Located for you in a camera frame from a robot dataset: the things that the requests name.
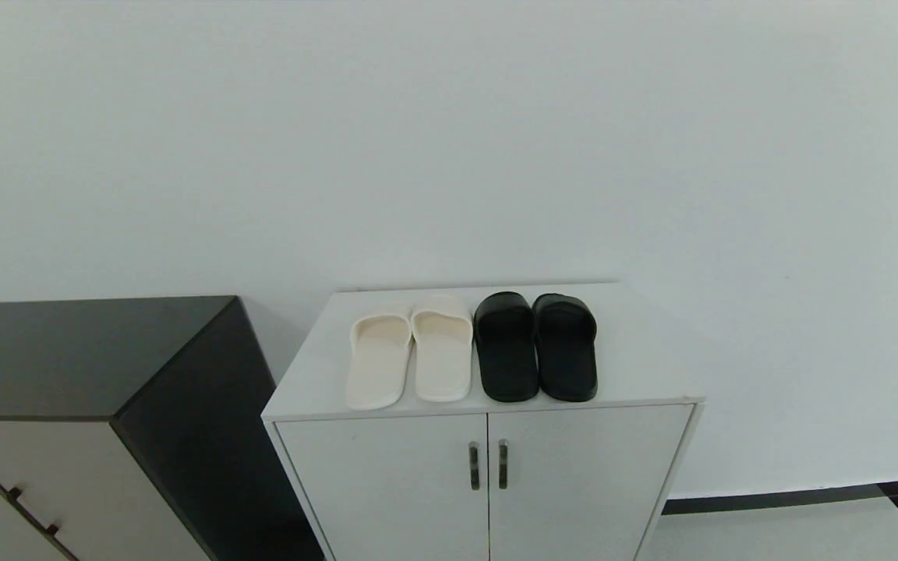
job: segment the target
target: drawer handle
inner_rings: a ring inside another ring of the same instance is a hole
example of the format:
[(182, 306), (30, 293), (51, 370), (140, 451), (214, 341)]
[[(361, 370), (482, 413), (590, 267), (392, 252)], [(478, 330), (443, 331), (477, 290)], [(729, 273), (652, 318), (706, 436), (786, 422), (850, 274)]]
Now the drawer handle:
[(474, 491), (480, 490), (480, 447), (477, 443), (470, 443), (470, 488)]
[(23, 505), (21, 505), (21, 504), (19, 503), (19, 498), (20, 498), (21, 496), (23, 496), (23, 490), (22, 490), (22, 489), (20, 489), (19, 487), (15, 487), (15, 486), (14, 486), (14, 487), (11, 488), (10, 490), (6, 491), (6, 495), (8, 495), (7, 500), (9, 501), (9, 504), (13, 505), (13, 508), (15, 508), (16, 510), (18, 510), (19, 513), (20, 513), (24, 518), (27, 518), (27, 520), (28, 520), (28, 521), (29, 521), (29, 522), (30, 522), (30, 523), (31, 523), (31, 524), (32, 524), (32, 525), (33, 525), (33, 526), (34, 526), (40, 533), (45, 534), (45, 535), (47, 535), (47, 536), (51, 536), (52, 538), (53, 538), (54, 536), (58, 535), (58, 530), (60, 530), (61, 527), (58, 526), (57, 523), (51, 524), (50, 526), (47, 526), (46, 528), (43, 527), (43, 526), (40, 526), (40, 523), (36, 522), (36, 520), (33, 519), (33, 515), (30, 514), (30, 512), (26, 509), (26, 507), (24, 507)]
[(72, 552), (69, 551), (67, 547), (59, 542), (56, 537), (54, 537), (54, 534), (57, 534), (58, 530), (60, 530), (57, 524), (51, 524), (50, 526), (47, 526), (47, 528), (40, 526), (40, 522), (38, 522), (37, 519), (34, 518), (33, 514), (30, 514), (30, 511), (27, 510), (26, 507), (24, 507), (22, 504), (20, 504), (18, 499), (22, 494), (23, 490), (17, 486), (6, 489), (0, 484), (0, 497), (2, 497), (3, 500), (9, 503), (9, 505), (13, 507), (13, 509), (15, 509), (15, 511), (20, 516), (22, 516), (24, 520), (26, 520), (27, 524), (33, 526), (33, 528), (37, 530), (37, 532), (44, 536), (44, 538), (48, 542), (50, 542), (50, 544), (53, 545), (54, 548), (57, 549), (65, 559), (67, 559), (68, 561), (79, 561), (78, 557), (75, 557), (75, 555), (72, 554)]
[(498, 441), (498, 488), (508, 488), (508, 441)]

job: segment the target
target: floor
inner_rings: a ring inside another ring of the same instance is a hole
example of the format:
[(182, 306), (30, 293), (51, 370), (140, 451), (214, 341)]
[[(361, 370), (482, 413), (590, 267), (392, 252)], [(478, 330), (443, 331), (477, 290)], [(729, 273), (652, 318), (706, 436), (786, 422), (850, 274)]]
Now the floor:
[(898, 559), (898, 501), (887, 497), (660, 518), (641, 561)]

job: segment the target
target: slide sandal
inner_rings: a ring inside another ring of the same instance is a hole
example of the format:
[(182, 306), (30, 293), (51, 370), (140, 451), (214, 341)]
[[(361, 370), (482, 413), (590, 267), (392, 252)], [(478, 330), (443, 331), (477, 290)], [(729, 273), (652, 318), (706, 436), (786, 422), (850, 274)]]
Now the slide sandal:
[(434, 295), (415, 305), (411, 330), (418, 344), (415, 390), (424, 401), (457, 401), (470, 392), (473, 323), (466, 303)]
[(345, 404), (356, 411), (396, 404), (411, 354), (411, 306), (392, 302), (352, 324)]
[(480, 379), (496, 401), (525, 401), (539, 393), (536, 316), (517, 292), (484, 298), (473, 316)]
[(543, 391), (563, 401), (588, 401), (598, 393), (595, 316), (580, 299), (564, 295), (541, 295), (532, 308)]

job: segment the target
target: white cabinet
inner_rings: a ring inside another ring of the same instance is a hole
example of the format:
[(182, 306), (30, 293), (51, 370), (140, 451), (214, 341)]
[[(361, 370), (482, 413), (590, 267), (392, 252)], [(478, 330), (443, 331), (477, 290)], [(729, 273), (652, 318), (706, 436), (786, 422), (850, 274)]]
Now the white cabinet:
[(494, 560), (633, 559), (689, 413), (653, 405), (488, 415)]
[[(599, 390), (584, 404), (470, 394), (345, 407), (348, 328), (379, 303), (495, 291), (588, 303)], [(619, 284), (349, 292), (332, 297), (263, 420), (329, 561), (631, 561), (659, 517), (702, 411), (673, 320)]]
[(279, 433), (335, 559), (486, 556), (485, 415), (289, 422)]

